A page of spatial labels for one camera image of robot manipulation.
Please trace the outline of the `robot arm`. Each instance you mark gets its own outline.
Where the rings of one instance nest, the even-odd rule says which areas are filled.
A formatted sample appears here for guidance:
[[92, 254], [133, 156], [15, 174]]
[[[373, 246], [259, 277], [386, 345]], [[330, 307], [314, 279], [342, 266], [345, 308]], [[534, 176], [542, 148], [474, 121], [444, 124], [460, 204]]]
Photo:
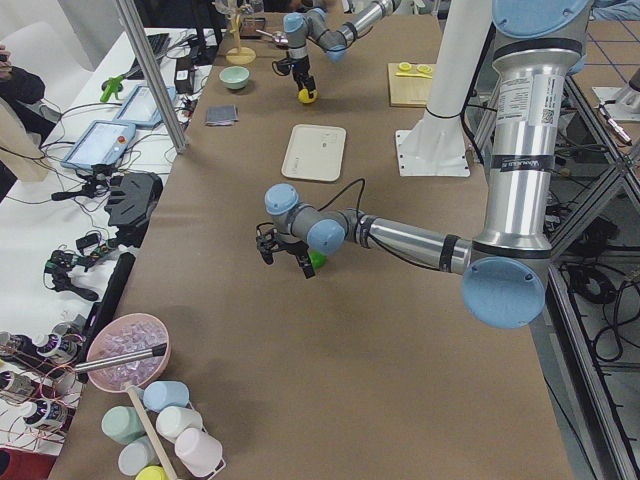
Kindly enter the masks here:
[[376, 22], [392, 15], [400, 5], [401, 2], [396, 0], [372, 1], [337, 30], [327, 26], [327, 14], [321, 8], [286, 14], [283, 27], [288, 40], [287, 55], [272, 64], [274, 71], [280, 76], [293, 76], [301, 103], [315, 102], [318, 91], [314, 77], [309, 73], [307, 41], [318, 45], [331, 61], [338, 61], [356, 40], [364, 36]]
[[482, 231], [444, 235], [367, 215], [359, 208], [317, 210], [287, 183], [265, 207], [273, 227], [256, 239], [264, 261], [285, 251], [306, 276], [309, 254], [343, 243], [381, 248], [411, 264], [462, 276], [467, 309], [503, 329], [537, 318], [545, 304], [551, 246], [543, 225], [566, 76], [584, 58], [587, 1], [455, 1], [446, 22], [423, 118], [399, 133], [406, 175], [454, 176], [466, 167], [461, 114], [485, 42], [493, 39], [498, 103]]

